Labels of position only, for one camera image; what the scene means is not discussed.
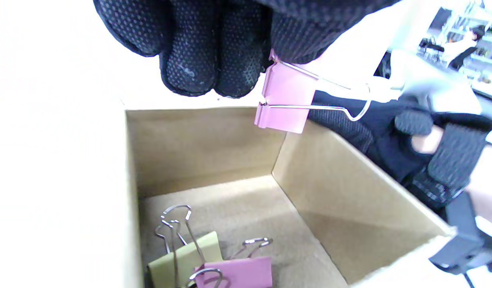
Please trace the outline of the person's left hand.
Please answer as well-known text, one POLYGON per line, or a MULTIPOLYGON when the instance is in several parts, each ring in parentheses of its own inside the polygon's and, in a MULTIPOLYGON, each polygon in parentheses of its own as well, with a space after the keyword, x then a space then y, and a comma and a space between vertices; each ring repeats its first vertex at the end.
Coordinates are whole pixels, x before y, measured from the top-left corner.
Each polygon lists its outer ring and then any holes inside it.
POLYGON ((159 56, 164 85, 239 99, 272 64, 320 57, 345 31, 395 0, 95 0, 110 34, 143 57, 159 56))

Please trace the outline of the person's right hand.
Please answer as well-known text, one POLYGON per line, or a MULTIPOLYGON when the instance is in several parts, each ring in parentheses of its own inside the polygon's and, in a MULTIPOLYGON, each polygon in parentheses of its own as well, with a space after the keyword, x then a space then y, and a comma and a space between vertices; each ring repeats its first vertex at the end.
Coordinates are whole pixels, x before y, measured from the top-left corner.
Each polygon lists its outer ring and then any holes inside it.
POLYGON ((346 139, 433 211, 468 192, 480 213, 492 212, 490 118, 390 101, 373 102, 357 122, 329 110, 311 110, 308 119, 346 139))

